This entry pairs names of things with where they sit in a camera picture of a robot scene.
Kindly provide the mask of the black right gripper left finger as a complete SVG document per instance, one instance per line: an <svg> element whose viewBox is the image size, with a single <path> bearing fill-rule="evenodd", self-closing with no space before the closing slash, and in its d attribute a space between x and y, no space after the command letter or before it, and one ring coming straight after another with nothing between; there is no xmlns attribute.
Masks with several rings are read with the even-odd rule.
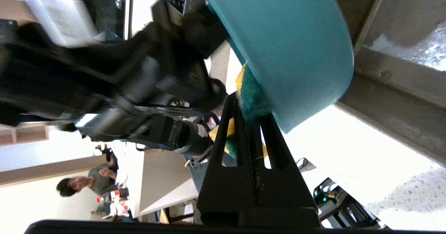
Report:
<svg viewBox="0 0 446 234"><path fill-rule="evenodd" d="M222 165L230 119L234 119L236 166ZM199 193L197 209L203 224L237 225L239 212L255 204L251 163L245 131L245 121L236 93L224 104L215 143Z"/></svg>

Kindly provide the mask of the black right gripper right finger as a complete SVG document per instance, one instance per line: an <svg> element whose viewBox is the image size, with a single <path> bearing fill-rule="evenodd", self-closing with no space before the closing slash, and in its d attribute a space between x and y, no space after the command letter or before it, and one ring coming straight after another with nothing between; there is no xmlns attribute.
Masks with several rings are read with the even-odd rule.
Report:
<svg viewBox="0 0 446 234"><path fill-rule="evenodd" d="M250 226L318 227L318 210L274 116L252 124L249 144L254 175Z"/></svg>

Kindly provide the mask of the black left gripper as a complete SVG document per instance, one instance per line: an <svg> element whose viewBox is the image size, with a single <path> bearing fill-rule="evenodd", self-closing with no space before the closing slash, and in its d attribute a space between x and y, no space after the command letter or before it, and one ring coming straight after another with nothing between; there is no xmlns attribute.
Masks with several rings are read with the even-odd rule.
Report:
<svg viewBox="0 0 446 234"><path fill-rule="evenodd" d="M176 24L157 16L118 47L126 70L118 83L119 105L166 105L182 99L191 105L219 105L223 84L209 77L204 59L228 38L218 16L200 7Z"/></svg>

